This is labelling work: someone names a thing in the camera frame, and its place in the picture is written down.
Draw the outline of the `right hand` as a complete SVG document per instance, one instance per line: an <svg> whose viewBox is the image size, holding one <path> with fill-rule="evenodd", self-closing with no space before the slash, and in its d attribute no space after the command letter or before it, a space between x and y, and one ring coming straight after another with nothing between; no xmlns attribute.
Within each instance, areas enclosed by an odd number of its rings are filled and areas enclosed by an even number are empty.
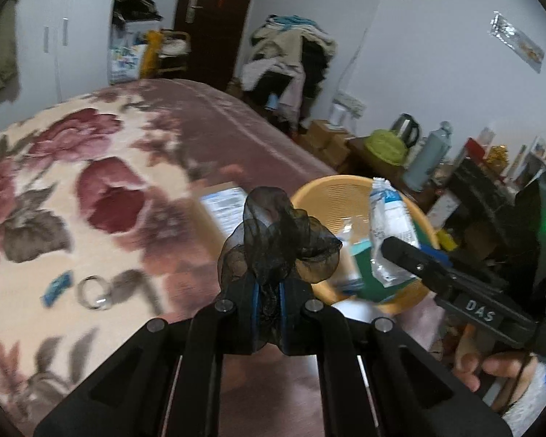
<svg viewBox="0 0 546 437"><path fill-rule="evenodd" d="M501 352L485 356L476 344L477 330L467 324L455 351L453 374L474 393L481 386L480 373L504 379L504 386L491 408L504 412L513 405L532 383L539 360L522 352Z"/></svg>

